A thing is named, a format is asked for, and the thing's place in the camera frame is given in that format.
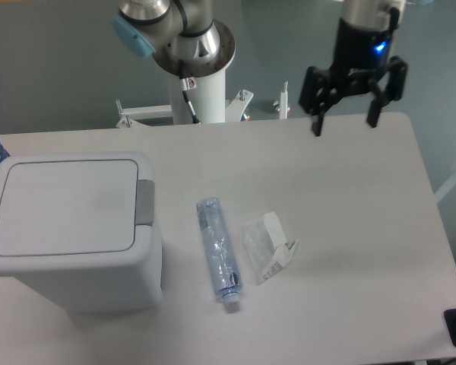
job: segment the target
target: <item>bottle cap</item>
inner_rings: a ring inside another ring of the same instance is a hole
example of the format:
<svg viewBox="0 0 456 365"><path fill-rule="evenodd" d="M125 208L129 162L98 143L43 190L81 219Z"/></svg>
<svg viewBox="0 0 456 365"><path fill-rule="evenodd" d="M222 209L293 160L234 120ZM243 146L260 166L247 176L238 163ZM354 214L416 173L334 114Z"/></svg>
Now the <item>bottle cap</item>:
<svg viewBox="0 0 456 365"><path fill-rule="evenodd" d="M230 312L237 310L240 303L238 293L230 293L223 297L223 304Z"/></svg>

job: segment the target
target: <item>white trash bin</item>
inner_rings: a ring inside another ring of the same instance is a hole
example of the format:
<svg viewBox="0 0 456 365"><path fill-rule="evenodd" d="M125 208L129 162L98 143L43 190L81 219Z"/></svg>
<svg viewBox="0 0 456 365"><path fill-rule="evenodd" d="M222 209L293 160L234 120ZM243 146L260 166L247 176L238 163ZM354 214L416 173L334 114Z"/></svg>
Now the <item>white trash bin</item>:
<svg viewBox="0 0 456 365"><path fill-rule="evenodd" d="M0 165L0 276L69 312L156 306L154 181L136 152L9 157Z"/></svg>

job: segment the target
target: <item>cable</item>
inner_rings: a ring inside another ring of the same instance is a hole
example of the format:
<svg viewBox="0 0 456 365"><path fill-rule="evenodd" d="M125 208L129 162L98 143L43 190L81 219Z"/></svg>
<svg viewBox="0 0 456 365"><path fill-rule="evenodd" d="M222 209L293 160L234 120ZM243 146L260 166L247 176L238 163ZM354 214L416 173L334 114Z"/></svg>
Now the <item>cable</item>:
<svg viewBox="0 0 456 365"><path fill-rule="evenodd" d="M182 80L183 78L185 78L184 61L179 61L179 80ZM182 91L182 97L184 97L184 101L188 105L189 113L191 114L191 117L192 117L192 124L201 123L201 120L199 120L198 117L196 116L195 108L192 106L192 103L188 97L188 92L186 90Z"/></svg>

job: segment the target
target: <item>white table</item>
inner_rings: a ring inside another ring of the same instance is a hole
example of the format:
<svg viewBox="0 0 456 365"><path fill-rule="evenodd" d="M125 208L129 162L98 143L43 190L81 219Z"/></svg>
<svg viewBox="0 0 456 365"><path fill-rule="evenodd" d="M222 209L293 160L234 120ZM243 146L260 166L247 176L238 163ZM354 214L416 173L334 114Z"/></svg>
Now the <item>white table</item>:
<svg viewBox="0 0 456 365"><path fill-rule="evenodd" d="M163 303L67 314L0 278L0 365L363 364L456 357L456 268L409 119L328 117L4 135L11 154L142 151L154 162ZM216 303L195 214L220 197L245 287ZM294 260L261 286L240 241L276 211Z"/></svg>

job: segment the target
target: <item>black device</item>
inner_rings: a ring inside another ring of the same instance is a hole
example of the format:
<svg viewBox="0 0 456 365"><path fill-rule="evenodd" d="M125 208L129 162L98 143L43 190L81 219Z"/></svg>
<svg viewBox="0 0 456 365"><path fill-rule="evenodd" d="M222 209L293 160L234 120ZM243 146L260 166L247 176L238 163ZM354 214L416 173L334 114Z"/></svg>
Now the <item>black device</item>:
<svg viewBox="0 0 456 365"><path fill-rule="evenodd" d="M383 31L355 27L341 18L333 64L328 70L307 69L299 104L312 116L316 136L321 135L325 113L344 97L373 94L366 118L372 128L377 126L382 108L402 98L407 63L397 56L388 58L401 12L391 6L385 10L390 21ZM382 90L378 82L387 73L387 86Z"/></svg>

